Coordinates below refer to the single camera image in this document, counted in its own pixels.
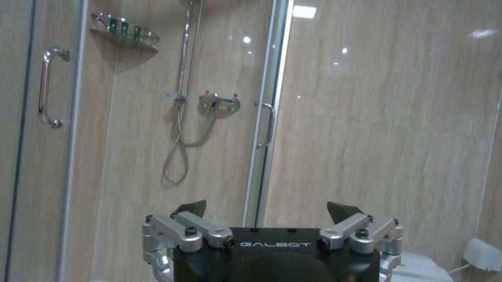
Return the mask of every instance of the screw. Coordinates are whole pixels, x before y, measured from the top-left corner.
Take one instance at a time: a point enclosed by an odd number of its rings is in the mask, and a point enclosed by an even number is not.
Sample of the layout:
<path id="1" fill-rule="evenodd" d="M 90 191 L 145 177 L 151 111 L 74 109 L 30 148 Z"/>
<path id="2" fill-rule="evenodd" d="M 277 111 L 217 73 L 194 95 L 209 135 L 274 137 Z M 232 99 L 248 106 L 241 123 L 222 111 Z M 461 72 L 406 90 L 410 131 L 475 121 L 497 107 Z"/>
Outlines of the screw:
<path id="1" fill-rule="evenodd" d="M 369 235 L 370 235 L 370 232 L 369 232 L 369 230 L 365 229 L 365 228 L 358 229 L 358 231 L 356 232 L 356 236 L 357 236 L 358 238 L 368 238 Z"/>
<path id="2" fill-rule="evenodd" d="M 194 236 L 197 235 L 197 228 L 194 226 L 186 227 L 186 236 Z"/>

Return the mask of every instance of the robotic arm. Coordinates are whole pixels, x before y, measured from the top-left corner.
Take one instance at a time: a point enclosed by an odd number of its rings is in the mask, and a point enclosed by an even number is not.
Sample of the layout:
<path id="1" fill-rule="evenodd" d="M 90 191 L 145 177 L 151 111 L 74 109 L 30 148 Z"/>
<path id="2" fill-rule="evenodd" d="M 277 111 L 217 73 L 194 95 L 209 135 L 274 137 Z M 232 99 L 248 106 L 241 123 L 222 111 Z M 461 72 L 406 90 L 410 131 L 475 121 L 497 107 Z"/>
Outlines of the robotic arm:
<path id="1" fill-rule="evenodd" d="M 389 282 L 401 264 L 402 226 L 356 207 L 329 203 L 336 225 L 324 229 L 229 228 L 205 209 L 201 201 L 147 216 L 145 260 L 159 282 Z"/>

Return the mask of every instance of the chrome door handle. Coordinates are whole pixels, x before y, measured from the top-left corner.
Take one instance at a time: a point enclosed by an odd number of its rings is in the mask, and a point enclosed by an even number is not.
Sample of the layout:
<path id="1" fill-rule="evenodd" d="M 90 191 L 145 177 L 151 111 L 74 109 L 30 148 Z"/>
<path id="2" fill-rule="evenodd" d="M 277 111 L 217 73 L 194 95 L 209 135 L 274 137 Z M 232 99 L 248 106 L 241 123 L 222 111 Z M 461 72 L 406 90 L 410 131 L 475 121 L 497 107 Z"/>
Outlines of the chrome door handle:
<path id="1" fill-rule="evenodd" d="M 274 136 L 274 126 L 276 126 L 276 109 L 273 105 L 268 103 L 262 103 L 262 106 L 266 107 L 270 111 L 270 120 L 269 120 L 269 131 L 268 131 L 268 142 L 258 143 L 258 148 L 268 147 L 273 143 L 273 136 Z"/>
<path id="2" fill-rule="evenodd" d="M 65 61 L 70 61 L 70 51 L 59 47 L 54 47 L 45 51 L 42 63 L 42 78 L 41 78 L 41 94 L 39 94 L 39 118 L 45 125 L 51 128 L 62 127 L 61 119 L 51 119 L 47 113 L 49 104 L 49 81 L 51 78 L 51 62 L 55 56 L 62 57 Z"/>

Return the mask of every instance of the corner shelf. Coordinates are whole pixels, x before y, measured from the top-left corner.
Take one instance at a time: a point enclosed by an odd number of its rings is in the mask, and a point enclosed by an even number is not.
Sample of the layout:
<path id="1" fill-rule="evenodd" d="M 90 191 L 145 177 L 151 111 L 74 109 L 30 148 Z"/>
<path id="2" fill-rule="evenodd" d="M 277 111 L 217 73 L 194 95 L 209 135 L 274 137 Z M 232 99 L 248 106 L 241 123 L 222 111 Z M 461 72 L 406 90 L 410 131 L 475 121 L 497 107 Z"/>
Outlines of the corner shelf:
<path id="1" fill-rule="evenodd" d="M 114 18 L 107 13 L 91 14 L 91 16 L 94 19 L 94 26 L 90 27 L 90 31 L 102 36 L 115 46 L 121 48 L 158 52 L 154 44 L 159 42 L 161 38 L 153 31 L 127 22 L 125 18 Z M 114 29 L 111 27 L 111 20 L 115 21 Z M 127 24 L 127 26 L 131 28 L 141 28 L 141 34 L 135 35 L 127 31 L 126 35 L 123 35 L 122 31 L 118 31 L 118 29 L 122 28 L 122 25 L 125 24 Z"/>

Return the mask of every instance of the marble-effect wall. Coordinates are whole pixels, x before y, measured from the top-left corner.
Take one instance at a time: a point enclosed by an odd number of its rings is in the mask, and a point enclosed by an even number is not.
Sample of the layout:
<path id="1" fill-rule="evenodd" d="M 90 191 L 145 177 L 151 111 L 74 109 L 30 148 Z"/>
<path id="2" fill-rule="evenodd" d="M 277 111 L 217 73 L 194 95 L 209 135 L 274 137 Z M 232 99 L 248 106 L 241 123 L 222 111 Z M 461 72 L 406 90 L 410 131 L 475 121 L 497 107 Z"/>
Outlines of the marble-effect wall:
<path id="1" fill-rule="evenodd" d="M 477 236 L 501 98 L 501 2 L 297 0 L 266 226 L 329 226 L 329 200 L 401 219 L 445 268 Z"/>
<path id="2" fill-rule="evenodd" d="M 495 146 L 492 151 L 491 172 L 488 174 L 481 225 L 479 237 L 502 250 L 502 115 L 500 113 Z M 488 273 L 473 269 L 473 282 L 502 282 L 502 273 Z"/>

